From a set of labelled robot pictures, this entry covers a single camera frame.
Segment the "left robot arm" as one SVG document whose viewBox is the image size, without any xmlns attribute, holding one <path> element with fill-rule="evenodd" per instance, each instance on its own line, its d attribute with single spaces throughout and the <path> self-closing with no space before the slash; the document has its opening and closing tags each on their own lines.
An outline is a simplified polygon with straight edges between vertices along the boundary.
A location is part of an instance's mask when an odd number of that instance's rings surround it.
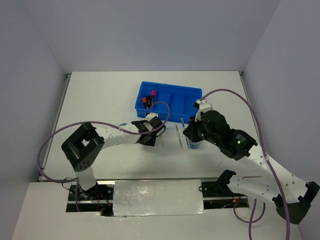
<svg viewBox="0 0 320 240">
<path fill-rule="evenodd" d="M 154 116 L 147 120 L 132 121 L 118 128 L 94 127 L 83 123 L 61 145 L 78 178 L 80 194 L 86 199 L 95 198 L 102 192 L 94 176 L 92 165 L 100 151 L 123 144 L 140 144 L 153 147 L 163 122 Z"/>
</svg>

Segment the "blue pen refill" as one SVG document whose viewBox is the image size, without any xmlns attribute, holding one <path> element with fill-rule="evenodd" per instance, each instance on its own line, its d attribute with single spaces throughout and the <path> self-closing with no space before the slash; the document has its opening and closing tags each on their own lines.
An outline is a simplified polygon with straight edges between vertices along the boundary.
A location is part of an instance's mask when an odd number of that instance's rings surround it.
<svg viewBox="0 0 320 240">
<path fill-rule="evenodd" d="M 185 122 L 184 122 L 184 119 L 183 119 L 183 118 L 181 118 L 181 125 L 182 125 L 183 130 L 185 130 L 186 127 L 185 127 Z"/>
</svg>

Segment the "orange cap black highlighter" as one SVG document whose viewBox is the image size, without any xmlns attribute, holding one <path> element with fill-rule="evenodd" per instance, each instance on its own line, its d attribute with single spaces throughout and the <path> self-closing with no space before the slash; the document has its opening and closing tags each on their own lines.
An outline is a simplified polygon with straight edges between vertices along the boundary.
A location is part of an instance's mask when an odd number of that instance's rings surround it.
<svg viewBox="0 0 320 240">
<path fill-rule="evenodd" d="M 144 106 L 145 109 L 149 108 L 149 103 L 148 103 L 148 100 L 147 100 L 146 97 L 142 98 L 142 103 L 143 103 L 143 106 Z"/>
</svg>

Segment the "pink cap black highlighter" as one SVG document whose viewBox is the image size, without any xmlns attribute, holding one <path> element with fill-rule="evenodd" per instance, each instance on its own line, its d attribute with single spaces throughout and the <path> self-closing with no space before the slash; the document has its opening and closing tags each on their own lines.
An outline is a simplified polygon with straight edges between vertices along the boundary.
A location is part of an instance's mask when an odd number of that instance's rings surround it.
<svg viewBox="0 0 320 240">
<path fill-rule="evenodd" d="M 155 103 L 155 97 L 156 97 L 156 91 L 152 90 L 150 94 L 150 106 L 152 106 Z"/>
</svg>

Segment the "blue cap black highlighter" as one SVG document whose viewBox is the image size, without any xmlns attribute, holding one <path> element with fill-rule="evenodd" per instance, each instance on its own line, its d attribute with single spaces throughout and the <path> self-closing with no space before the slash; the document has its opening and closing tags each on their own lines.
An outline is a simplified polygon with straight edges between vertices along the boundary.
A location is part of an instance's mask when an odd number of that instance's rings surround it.
<svg viewBox="0 0 320 240">
<path fill-rule="evenodd" d="M 151 105 L 152 105 L 151 97 L 150 97 L 149 95 L 147 95 L 147 96 L 145 97 L 145 106 L 146 106 L 146 109 L 149 109 Z"/>
</svg>

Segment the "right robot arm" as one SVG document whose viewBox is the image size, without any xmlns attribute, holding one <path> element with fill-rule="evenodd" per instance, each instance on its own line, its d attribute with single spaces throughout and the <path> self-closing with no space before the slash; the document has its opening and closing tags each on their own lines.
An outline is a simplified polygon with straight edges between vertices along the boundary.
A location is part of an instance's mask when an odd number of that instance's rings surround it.
<svg viewBox="0 0 320 240">
<path fill-rule="evenodd" d="M 192 143 L 206 141 L 261 177 L 260 183 L 233 170 L 224 170 L 213 187 L 202 184 L 202 191 L 215 191 L 223 196 L 231 193 L 251 196 L 275 205 L 283 219 L 298 225 L 307 215 L 320 187 L 314 181 L 305 181 L 289 172 L 272 157 L 263 156 L 262 147 L 245 131 L 233 129 L 218 111 L 201 112 L 191 116 L 183 134 Z"/>
</svg>

